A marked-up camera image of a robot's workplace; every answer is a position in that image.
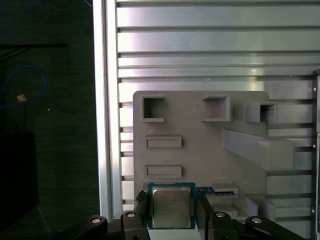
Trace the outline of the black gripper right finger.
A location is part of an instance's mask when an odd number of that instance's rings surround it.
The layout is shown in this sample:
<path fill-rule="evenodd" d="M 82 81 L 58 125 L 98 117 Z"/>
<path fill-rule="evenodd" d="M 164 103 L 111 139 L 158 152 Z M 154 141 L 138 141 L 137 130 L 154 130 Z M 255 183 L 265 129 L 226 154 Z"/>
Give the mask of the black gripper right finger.
<path fill-rule="evenodd" d="M 204 194 L 196 196 L 196 225 L 202 240 L 302 240 L 303 237 L 261 216 L 244 223 L 215 211 Z"/>

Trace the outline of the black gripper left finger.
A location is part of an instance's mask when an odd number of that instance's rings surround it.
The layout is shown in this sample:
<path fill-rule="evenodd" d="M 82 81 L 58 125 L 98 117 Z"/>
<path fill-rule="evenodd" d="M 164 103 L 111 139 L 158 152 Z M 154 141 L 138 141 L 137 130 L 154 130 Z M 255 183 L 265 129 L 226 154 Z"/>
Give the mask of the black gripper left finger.
<path fill-rule="evenodd" d="M 110 222 L 92 215 L 58 234 L 60 240 L 149 240 L 147 230 L 150 201 L 145 191 L 135 198 L 134 210 L 122 211 Z"/>

